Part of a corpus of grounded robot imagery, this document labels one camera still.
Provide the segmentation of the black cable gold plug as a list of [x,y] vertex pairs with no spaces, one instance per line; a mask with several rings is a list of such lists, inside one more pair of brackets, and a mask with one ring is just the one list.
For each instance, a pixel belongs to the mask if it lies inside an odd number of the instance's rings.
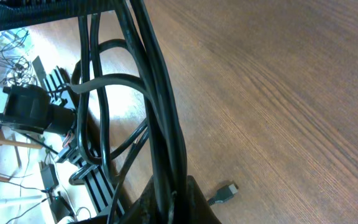
[[115,9],[130,53],[139,67],[149,98],[145,100],[150,131],[150,152],[159,204],[173,192],[185,205],[187,161],[183,133],[178,120],[167,66],[143,1],[132,1],[129,9],[119,1]]

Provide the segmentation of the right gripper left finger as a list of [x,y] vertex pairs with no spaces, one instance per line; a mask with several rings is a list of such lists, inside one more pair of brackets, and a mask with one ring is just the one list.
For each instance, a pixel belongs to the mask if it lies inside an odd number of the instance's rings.
[[0,31],[113,11],[114,0],[0,0]]

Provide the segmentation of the black cable silver plug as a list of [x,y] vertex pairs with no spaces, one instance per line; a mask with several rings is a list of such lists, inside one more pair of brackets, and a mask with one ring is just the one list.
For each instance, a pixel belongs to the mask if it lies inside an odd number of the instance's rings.
[[[106,215],[108,223],[117,223],[118,219],[123,215],[117,214],[119,197],[121,195],[125,178],[132,167],[136,157],[145,144],[150,145],[150,131],[147,122],[147,112],[145,121],[127,138],[127,140],[116,149],[115,152],[109,150],[109,129],[101,126],[101,154],[95,156],[89,146],[86,137],[87,128],[86,120],[88,113],[89,93],[96,90],[99,96],[99,104],[101,109],[101,118],[106,120],[108,116],[108,97],[106,87],[108,85],[127,86],[140,92],[144,97],[144,102],[149,98],[145,83],[140,76],[129,75],[125,73],[103,74],[101,71],[100,55],[104,50],[112,48],[123,48],[129,51],[125,38],[113,39],[107,42],[99,43],[98,31],[100,24],[99,14],[92,14],[91,17],[80,16],[78,19],[81,58],[77,63],[76,71],[71,78],[71,89],[79,94],[80,102],[77,116],[77,144],[81,157],[90,165],[96,165],[108,176],[114,187],[114,195],[109,206],[109,212]],[[123,150],[127,150],[127,157],[118,173],[111,170],[111,162],[114,155],[120,155]],[[238,189],[234,184],[227,184],[216,191],[211,198],[206,198],[209,206],[212,208],[217,203],[224,203],[232,199]]]

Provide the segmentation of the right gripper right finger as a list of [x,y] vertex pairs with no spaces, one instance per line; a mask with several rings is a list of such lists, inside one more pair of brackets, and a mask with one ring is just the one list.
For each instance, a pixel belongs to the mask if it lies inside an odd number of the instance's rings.
[[177,206],[180,197],[171,193],[162,205],[156,195],[154,179],[151,178],[130,209],[117,223],[198,223],[218,224],[220,221],[212,211],[195,178],[189,175],[186,180],[186,195],[182,198],[183,207]]

